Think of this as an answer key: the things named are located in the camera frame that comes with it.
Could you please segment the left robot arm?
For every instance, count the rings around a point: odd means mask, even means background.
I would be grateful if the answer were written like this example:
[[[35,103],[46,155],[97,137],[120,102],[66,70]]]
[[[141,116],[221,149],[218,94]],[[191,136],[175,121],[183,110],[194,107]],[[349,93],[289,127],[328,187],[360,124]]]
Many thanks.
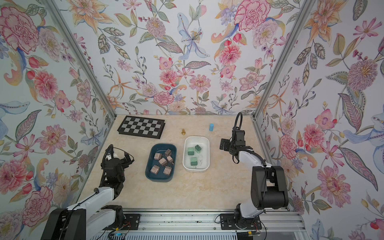
[[[109,205],[121,193],[125,181],[125,169],[134,157],[124,152],[119,159],[113,151],[106,152],[101,168],[103,170],[99,187],[84,200],[65,209],[56,209],[49,215],[42,240],[90,240],[101,230],[116,231],[126,224],[123,207]]]

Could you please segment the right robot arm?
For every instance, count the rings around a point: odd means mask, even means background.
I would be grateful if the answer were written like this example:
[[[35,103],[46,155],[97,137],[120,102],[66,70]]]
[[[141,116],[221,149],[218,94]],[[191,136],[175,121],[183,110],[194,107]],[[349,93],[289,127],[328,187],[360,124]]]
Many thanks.
[[[245,131],[233,127],[232,137],[221,139],[220,150],[230,153],[235,164],[242,163],[252,170],[250,199],[234,210],[236,221],[255,219],[265,209],[288,206],[289,197],[284,169],[266,162],[253,148],[246,145]]]

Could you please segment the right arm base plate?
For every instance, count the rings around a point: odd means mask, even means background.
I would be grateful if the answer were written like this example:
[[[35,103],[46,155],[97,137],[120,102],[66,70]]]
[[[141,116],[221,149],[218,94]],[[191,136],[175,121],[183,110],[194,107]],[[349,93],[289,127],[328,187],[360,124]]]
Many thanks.
[[[220,214],[219,224],[222,230],[262,230],[262,223],[259,216],[255,218],[244,219],[235,217],[235,214]]]

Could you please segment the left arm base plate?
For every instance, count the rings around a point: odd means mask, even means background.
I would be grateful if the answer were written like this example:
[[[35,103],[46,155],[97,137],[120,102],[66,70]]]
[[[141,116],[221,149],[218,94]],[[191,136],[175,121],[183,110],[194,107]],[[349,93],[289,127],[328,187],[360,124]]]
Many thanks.
[[[141,220],[140,214],[124,214],[122,220],[116,221],[116,218],[113,217],[111,220],[103,221],[99,231],[111,231],[118,228],[119,231],[136,231],[139,229],[139,224]]]

